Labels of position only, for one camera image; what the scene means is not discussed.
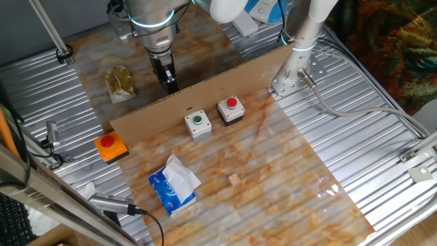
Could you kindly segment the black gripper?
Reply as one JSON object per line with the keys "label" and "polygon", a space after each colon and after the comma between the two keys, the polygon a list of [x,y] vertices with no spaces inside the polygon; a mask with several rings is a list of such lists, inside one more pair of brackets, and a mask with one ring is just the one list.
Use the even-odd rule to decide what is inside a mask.
{"label": "black gripper", "polygon": [[173,94],[179,91],[178,77],[175,74],[173,63],[173,55],[165,55],[163,57],[150,57],[152,69],[161,87],[168,94]]}

